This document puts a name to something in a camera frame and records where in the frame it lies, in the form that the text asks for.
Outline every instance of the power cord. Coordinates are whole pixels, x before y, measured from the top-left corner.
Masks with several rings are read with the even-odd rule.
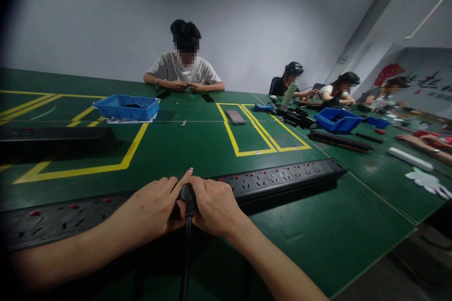
[[[180,281],[179,301],[187,300],[188,293],[188,269],[190,268],[190,252],[192,247],[192,218],[196,209],[196,196],[193,187],[187,183],[180,191],[180,198],[185,201],[185,219],[187,221],[185,227],[185,254],[184,254],[184,275]]]

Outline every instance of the blue box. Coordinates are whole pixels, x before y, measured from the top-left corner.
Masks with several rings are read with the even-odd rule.
[[[377,119],[373,117],[368,117],[367,122],[370,123],[372,126],[375,126],[376,128],[386,128],[390,124],[392,124],[392,122],[386,121],[384,119]]]
[[[126,107],[135,104],[140,108]],[[111,95],[93,104],[104,118],[119,118],[138,121],[150,120],[160,109],[159,99],[130,95]]]
[[[332,120],[337,117],[340,117],[340,119],[333,122]],[[321,125],[325,129],[335,132],[350,132],[364,120],[356,114],[337,108],[325,108],[314,115],[314,118],[317,119],[317,124]]]

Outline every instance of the hand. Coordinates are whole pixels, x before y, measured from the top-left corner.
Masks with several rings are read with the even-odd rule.
[[[319,94],[319,90],[318,89],[312,89],[307,93],[307,96],[316,96],[317,94]]]
[[[356,103],[356,101],[354,99],[346,99],[346,100],[341,100],[340,103],[347,105],[347,106],[353,106]]]
[[[411,146],[414,146],[420,150],[431,150],[433,147],[426,145],[421,139],[407,134],[397,135],[395,137],[397,140],[407,141]]]
[[[177,92],[184,92],[187,89],[188,85],[182,81],[168,81],[166,88],[172,89]]]
[[[112,234],[112,245],[125,253],[184,226],[185,220],[169,220],[169,217],[192,173],[190,168],[179,182],[174,176],[152,181],[132,195],[100,224],[105,227],[105,234]]]
[[[201,84],[196,83],[196,82],[186,82],[186,84],[190,88],[192,93],[207,92],[207,86],[206,85],[201,85]]]
[[[199,213],[196,211],[193,224],[203,231],[219,237],[228,237],[240,231],[250,222],[235,200],[232,188],[227,183],[204,180],[192,176],[189,180],[196,195]],[[178,200],[180,215],[185,216],[185,202]]]

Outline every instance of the glue gun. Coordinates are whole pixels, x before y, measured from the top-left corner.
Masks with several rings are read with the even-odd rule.
[[[257,103],[254,104],[254,111],[263,111],[270,114],[276,114],[277,108],[273,102],[267,103],[267,106],[259,106]]]

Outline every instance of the black t-shirt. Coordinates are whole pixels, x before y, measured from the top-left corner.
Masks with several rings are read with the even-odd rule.
[[[299,91],[300,90],[297,87],[295,89],[295,92],[299,92]],[[284,84],[284,80],[281,78],[275,82],[271,95],[284,95],[285,92],[287,92],[287,87]]]

